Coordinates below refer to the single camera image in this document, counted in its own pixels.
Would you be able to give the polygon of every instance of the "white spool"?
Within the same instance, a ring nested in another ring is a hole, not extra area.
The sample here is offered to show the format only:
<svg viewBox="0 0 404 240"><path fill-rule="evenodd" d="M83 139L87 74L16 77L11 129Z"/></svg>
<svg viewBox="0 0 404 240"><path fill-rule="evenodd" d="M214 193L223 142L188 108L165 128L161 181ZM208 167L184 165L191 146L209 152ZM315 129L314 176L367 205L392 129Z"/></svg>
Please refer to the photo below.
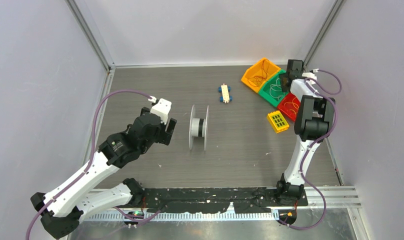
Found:
<svg viewBox="0 0 404 240"><path fill-rule="evenodd" d="M203 118L195 118L196 110L195 105L191 107L190 113L190 126L189 126L189 148L192 150L193 148L193 138L200 137L205 138L205 151L207 150L207 132L208 132L208 112L210 106L206 108L206 117Z"/></svg>

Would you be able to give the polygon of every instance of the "red tray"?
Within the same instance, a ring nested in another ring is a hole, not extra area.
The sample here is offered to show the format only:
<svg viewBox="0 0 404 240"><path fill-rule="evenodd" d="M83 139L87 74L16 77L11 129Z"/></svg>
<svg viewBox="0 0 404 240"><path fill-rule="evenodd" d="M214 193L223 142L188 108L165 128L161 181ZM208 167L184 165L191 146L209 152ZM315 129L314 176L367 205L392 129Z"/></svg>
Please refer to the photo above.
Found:
<svg viewBox="0 0 404 240"><path fill-rule="evenodd" d="M292 93L287 94L283 100L277 106L277 109L284 115L286 115L290 120L295 122L296 115L298 114L299 106L301 103L295 95Z"/></svg>

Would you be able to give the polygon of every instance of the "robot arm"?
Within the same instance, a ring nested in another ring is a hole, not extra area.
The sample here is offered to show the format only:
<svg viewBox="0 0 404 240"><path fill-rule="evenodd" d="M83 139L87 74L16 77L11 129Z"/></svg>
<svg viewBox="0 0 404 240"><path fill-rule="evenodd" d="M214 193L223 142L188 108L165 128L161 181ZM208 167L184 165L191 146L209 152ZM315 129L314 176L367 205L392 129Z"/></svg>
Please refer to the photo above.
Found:
<svg viewBox="0 0 404 240"><path fill-rule="evenodd" d="M94 213L118 205L139 203L143 190L134 179L126 179L116 187L86 196L102 180L114 174L127 163L145 154L153 143L170 144L177 121L168 113L171 102L160 99L154 106L144 107L140 116L122 132L110 135L97 152L89 170L73 186L60 195L41 214L43 227L56 239L71 233L80 222ZM50 199L82 174L88 162L60 186L48 193L37 192L31 197L39 211Z"/></svg>
<svg viewBox="0 0 404 240"><path fill-rule="evenodd" d="M303 72L304 63L301 60L290 59L286 73L281 74L280 84L284 92L291 92L300 101L299 111L294 123L296 146L289 166L277 182L276 197L282 203L299 200L303 194L305 181L301 176L300 166L307 151L302 166L302 173L306 174L311 159L320 146L321 141L309 146L319 137L325 135L333 124L334 109L330 102L313 92L308 86L317 79L310 72Z"/></svg>

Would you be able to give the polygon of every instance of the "wooden tabletop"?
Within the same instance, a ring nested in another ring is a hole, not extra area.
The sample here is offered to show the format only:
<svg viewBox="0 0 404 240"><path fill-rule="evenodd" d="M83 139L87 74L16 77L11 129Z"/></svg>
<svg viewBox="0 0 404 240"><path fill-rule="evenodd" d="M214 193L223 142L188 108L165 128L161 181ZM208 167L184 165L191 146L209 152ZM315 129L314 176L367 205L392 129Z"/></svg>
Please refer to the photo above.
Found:
<svg viewBox="0 0 404 240"><path fill-rule="evenodd" d="M276 110L240 79L248 66L201 66L117 69L111 92L133 88L172 102L169 116L177 125L169 146L154 144L139 159L105 179L98 188L112 188L135 178L148 188L272 187L292 157L296 136L290 128L276 134L267 114ZM233 101L219 101L218 87L231 86ZM189 150L192 105L196 117L205 118L209 105L207 150L195 138ZM137 94L122 93L109 99L98 144L126 129L149 102ZM332 160L324 142L307 172L314 184L337 185Z"/></svg>

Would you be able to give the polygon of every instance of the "yellow container with grid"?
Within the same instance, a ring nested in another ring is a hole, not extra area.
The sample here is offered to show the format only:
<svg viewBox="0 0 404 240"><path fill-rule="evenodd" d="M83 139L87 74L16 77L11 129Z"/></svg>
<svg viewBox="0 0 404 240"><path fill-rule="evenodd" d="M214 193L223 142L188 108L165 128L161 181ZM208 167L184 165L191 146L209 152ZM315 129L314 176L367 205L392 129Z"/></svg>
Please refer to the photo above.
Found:
<svg viewBox="0 0 404 240"><path fill-rule="evenodd" d="M289 128L289 124L280 111L273 111L267 115L269 124L276 134L286 131Z"/></svg>

